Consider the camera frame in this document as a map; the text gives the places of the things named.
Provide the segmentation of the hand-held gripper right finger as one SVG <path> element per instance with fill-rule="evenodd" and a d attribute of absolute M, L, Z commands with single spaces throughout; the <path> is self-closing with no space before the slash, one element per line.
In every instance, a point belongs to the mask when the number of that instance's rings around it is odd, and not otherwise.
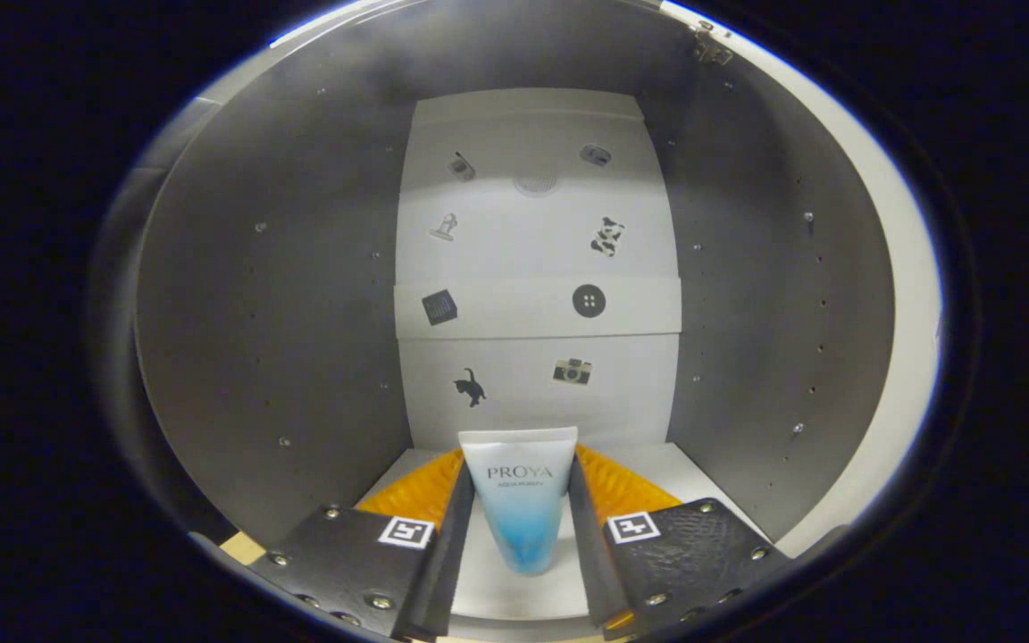
<path fill-rule="evenodd" d="M 792 565 L 720 497 L 681 501 L 577 446 L 569 509 L 590 619 L 608 640 L 709 628 Z"/>

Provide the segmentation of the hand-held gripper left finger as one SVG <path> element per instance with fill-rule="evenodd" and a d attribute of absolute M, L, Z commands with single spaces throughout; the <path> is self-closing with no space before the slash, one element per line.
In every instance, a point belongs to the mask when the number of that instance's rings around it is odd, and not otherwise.
<path fill-rule="evenodd" d="M 441 638 L 473 500 L 454 449 L 354 507 L 315 510 L 252 571 L 315 617 L 363 638 Z"/>

